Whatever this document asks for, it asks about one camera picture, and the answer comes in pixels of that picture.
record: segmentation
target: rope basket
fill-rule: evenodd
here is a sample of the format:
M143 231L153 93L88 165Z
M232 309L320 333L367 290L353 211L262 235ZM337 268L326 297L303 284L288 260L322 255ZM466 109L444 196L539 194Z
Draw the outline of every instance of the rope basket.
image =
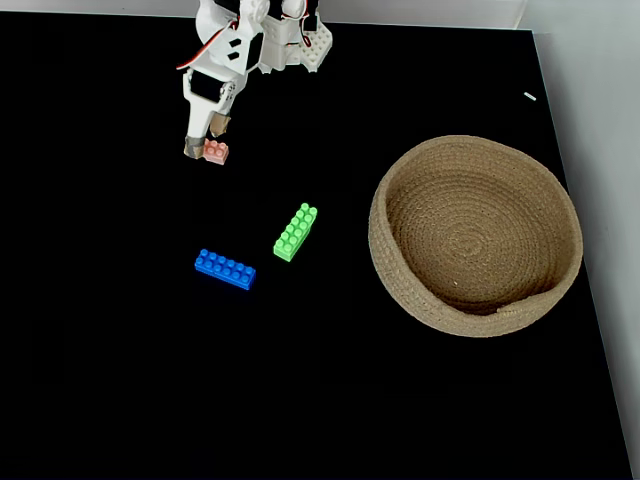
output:
M453 335L494 337L545 315L582 261L569 195L524 153L448 136L407 152L371 206L382 283L413 317Z

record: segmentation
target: green lego brick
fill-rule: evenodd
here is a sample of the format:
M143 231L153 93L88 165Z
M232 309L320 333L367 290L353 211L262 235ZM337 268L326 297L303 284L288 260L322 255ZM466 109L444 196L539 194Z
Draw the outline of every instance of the green lego brick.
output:
M300 250L304 239L309 235L309 230L311 230L313 222L316 221L317 215L317 208L309 208L308 203L303 203L300 210L296 212L295 217L291 219L287 228L276 241L273 246L273 253L290 262L296 252Z

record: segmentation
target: pink lego brick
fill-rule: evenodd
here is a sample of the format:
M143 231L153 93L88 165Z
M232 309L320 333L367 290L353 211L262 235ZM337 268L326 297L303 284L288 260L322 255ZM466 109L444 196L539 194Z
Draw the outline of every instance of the pink lego brick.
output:
M229 156L229 147L226 143L218 143L215 140L204 141L204 158L208 162L224 165Z

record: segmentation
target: basket rim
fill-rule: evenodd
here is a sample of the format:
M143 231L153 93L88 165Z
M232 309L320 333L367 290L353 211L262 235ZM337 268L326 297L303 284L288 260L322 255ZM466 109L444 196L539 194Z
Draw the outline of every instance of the basket rim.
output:
M567 214L569 217L567 228L571 231L571 238L574 241L575 248L572 258L569 262L569 266L567 267L567 271L565 272L562 279L553 288L545 292L538 293L504 305L498 308L495 313L489 315L475 315L460 311L440 300L420 281L420 279L409 268L409 265L402 255L400 247L398 246L391 232L391 225L389 223L389 218L387 215L387 191L389 188L389 184L394 179L395 174L399 170L404 168L408 163L412 162L422 152L441 145L452 143L474 145L480 144L492 149L497 149L510 156L519 157L520 159L528 162L535 169L537 169L537 171L545 177L548 185L553 187L554 190L559 194L561 204L567 210ZM373 225L374 221L379 222L375 227ZM372 231L374 228L376 229L376 233L381 235L382 237L381 242L386 247L384 250L385 254L388 256L388 262L394 264L394 267L396 268L396 275L398 275L399 278L404 277L405 287L408 286L413 293L424 298L426 300L426 303L428 303L430 307L437 311L437 315L446 316L451 320L451 322L460 324L460 329L455 328L455 326L453 325L442 328L443 325L434 325L432 324L432 322L425 321L424 318L419 318L418 316L416 316L415 312L410 311L407 307L405 307L405 305L403 305L403 302L396 298L396 296L394 295L394 287L397 288L399 285L397 283L394 285L395 282L393 281L393 279L385 273L387 270L386 266L383 265L383 263L385 262L380 258L376 258L376 254L374 252L375 246L372 245ZM520 330L521 328L524 328L525 326L537 320L537 318L535 318L533 319L533 321L529 321L526 324L519 324L518 322L514 322L513 320L515 319L515 317L523 311L532 308L539 309L542 304L550 304L547 311L550 310L551 307L553 307L553 305L555 305L560 300L560 298L564 296L564 294L567 292L569 287L571 287L576 276L578 275L582 264L582 255L584 248L580 223L571 198L569 197L569 194L564 189L560 181L555 177L555 175L553 175L553 173L551 173L551 171L549 171L548 168L519 150L507 147L505 145L485 138L468 135L448 135L427 140L409 150L402 157L400 157L400 159L396 163L392 165L392 167L387 171L382 181L378 185L372 203L369 218L369 247L374 266L376 268L376 271L378 272L378 275L380 276L380 279L382 280L382 283L385 285L394 299L396 299L396 301L398 301L398 303L400 303L403 308L405 308L405 310L407 310L411 315L413 315L421 322L426 323L427 325L430 325L439 330L446 331L447 333L478 337L496 336L510 333L515 330Z

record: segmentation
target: red wire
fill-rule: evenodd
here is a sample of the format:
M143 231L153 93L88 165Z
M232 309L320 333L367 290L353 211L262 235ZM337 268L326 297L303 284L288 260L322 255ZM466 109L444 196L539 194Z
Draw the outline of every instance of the red wire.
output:
M231 23L229 23L229 27L235 30L238 27L238 22L236 20L232 21ZM181 65L178 65L176 67L176 70L182 70L184 68L187 68L188 66L192 65L196 60L198 60L202 56L202 54L209 49L211 44L215 41L216 38L218 38L218 35L220 35L225 28L227 27L223 27L220 30L218 30L216 33L214 33L213 36L207 41L207 43L205 43L202 46L200 50L198 50L198 53L196 53L191 60Z

